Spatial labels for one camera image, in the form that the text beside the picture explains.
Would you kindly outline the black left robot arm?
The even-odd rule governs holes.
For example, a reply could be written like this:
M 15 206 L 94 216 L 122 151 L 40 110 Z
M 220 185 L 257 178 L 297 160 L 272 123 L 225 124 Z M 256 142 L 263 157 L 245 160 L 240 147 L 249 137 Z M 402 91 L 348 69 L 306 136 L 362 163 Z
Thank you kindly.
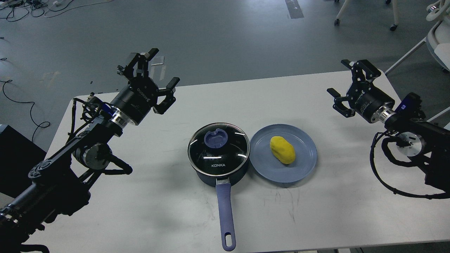
M 109 103 L 91 93 L 73 99 L 72 125 L 63 147 L 28 173 L 32 184 L 1 208 L 1 252 L 48 253 L 44 245 L 26 244 L 31 234 L 43 231 L 58 215 L 71 216 L 88 205 L 90 189 L 101 175 L 130 175 L 132 167 L 115 156 L 108 141 L 124 128 L 139 125 L 150 111 L 164 114 L 175 103 L 174 77 L 159 88 L 149 75 L 157 48 L 135 53 L 117 73 L 128 83 Z

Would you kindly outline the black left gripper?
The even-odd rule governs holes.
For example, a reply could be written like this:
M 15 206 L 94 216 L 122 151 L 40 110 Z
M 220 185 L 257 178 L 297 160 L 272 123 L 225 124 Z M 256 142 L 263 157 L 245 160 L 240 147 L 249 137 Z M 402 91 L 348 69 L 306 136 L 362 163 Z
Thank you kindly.
M 129 82 L 111 101 L 111 105 L 127 115 L 133 125 L 139 125 L 152 107 L 154 113 L 162 115 L 176 101 L 175 87 L 180 78 L 173 77 L 164 89 L 159 89 L 149 76 L 149 62 L 158 53 L 158 48 L 132 53 L 129 64 L 117 66 L 117 74 Z M 164 99 L 158 104 L 159 97 Z

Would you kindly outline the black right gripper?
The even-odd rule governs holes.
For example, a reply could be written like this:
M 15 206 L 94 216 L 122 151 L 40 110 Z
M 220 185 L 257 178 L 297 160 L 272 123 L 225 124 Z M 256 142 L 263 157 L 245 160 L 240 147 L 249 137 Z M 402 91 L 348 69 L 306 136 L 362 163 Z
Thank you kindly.
M 355 62 L 343 59 L 341 64 L 351 70 L 352 83 L 347 96 L 341 96 L 334 88 L 327 89 L 333 96 L 333 109 L 346 118 L 355 116 L 357 112 L 367 122 L 375 123 L 382 107 L 392 108 L 395 104 L 393 98 L 373 85 L 373 81 L 381 76 L 381 71 L 367 59 Z M 344 106 L 344 102 L 348 102 L 350 108 Z

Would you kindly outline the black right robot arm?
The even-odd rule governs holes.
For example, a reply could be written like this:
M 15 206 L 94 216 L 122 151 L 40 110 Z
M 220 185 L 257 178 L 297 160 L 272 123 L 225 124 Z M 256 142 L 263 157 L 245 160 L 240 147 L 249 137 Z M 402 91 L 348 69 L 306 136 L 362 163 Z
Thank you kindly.
M 343 59 L 341 63 L 351 70 L 352 83 L 344 96 L 334 88 L 327 89 L 333 96 L 333 109 L 344 117 L 359 114 L 368 123 L 381 122 L 386 129 L 375 134 L 369 153 L 370 166 L 378 181 L 392 193 L 401 196 L 428 200 L 448 199 L 449 131 L 424 119 L 422 100 L 416 93 L 409 93 L 394 109 L 394 99 L 373 84 L 381 76 L 381 71 L 368 60 L 352 62 Z M 374 161 L 378 142 L 381 142 L 381 150 L 392 164 L 404 168 L 419 168 L 425 174 L 425 184 L 442 192 L 413 194 L 384 182 Z

